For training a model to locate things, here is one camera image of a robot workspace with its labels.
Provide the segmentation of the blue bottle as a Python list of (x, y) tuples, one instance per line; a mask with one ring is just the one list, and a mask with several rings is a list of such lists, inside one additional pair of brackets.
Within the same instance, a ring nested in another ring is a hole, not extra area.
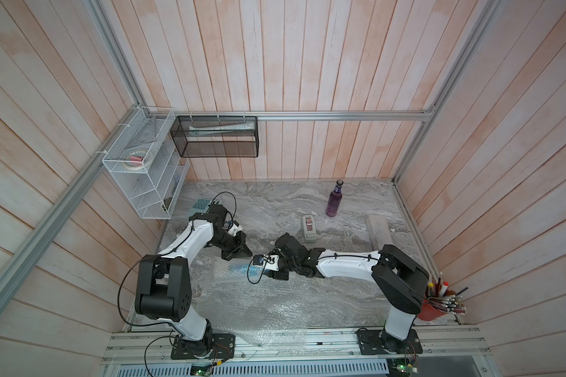
[(253, 266), (253, 265), (248, 265), (248, 264), (243, 264), (243, 265), (230, 265), (229, 266), (229, 272), (233, 275), (233, 276), (256, 276), (259, 274), (260, 272), (260, 268)]

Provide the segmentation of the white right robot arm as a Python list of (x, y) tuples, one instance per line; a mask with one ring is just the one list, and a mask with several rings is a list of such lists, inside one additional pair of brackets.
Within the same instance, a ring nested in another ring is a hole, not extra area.
[(264, 270), (275, 280), (287, 280), (290, 273), (296, 273), (307, 278), (344, 277), (376, 284), (391, 305), (385, 333), (402, 341), (421, 312), (429, 283), (428, 271), (393, 244), (379, 251), (347, 253), (307, 249), (289, 234), (276, 240)]

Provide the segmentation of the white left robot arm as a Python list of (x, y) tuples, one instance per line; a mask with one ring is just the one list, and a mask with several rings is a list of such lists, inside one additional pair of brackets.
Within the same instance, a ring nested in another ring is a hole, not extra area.
[(156, 255), (142, 258), (138, 267), (135, 312), (171, 325), (182, 339), (207, 339), (209, 321), (193, 309), (190, 267), (200, 251), (216, 247), (225, 261), (252, 257), (246, 235), (230, 212), (212, 204), (206, 213), (196, 213), (186, 229)]

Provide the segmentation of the dark purple bottle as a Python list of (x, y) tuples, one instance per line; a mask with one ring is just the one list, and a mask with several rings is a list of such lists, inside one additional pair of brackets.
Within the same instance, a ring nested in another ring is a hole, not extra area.
[(335, 217), (337, 215), (337, 212), (341, 204), (341, 200), (343, 198), (343, 194), (342, 194), (343, 185), (344, 185), (343, 180), (337, 180), (333, 191), (330, 193), (328, 204), (325, 210), (325, 213), (329, 217)]

